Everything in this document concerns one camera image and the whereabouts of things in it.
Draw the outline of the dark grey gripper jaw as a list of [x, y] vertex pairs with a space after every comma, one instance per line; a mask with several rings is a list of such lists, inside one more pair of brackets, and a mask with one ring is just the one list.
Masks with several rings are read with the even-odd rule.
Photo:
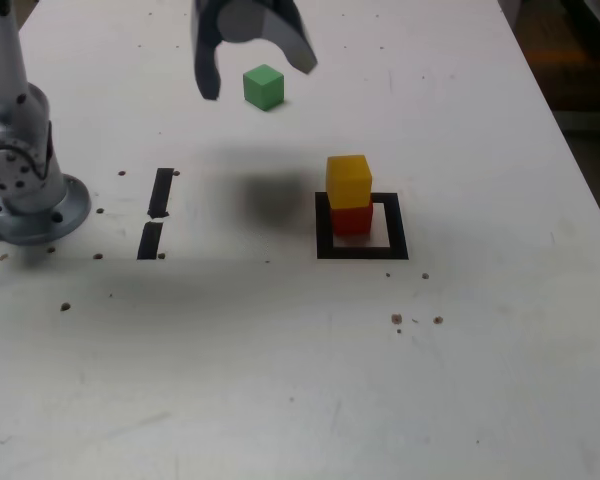
[[192, 3], [192, 49], [196, 83], [205, 100], [216, 101], [221, 80], [216, 64], [216, 49], [223, 42], [218, 27], [223, 0]]

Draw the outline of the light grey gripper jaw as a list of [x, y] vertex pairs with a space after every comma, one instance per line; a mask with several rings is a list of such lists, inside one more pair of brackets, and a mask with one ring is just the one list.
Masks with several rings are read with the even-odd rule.
[[229, 1], [220, 9], [217, 26], [228, 43], [266, 40], [275, 44], [288, 63], [304, 74], [318, 64], [293, 1]]

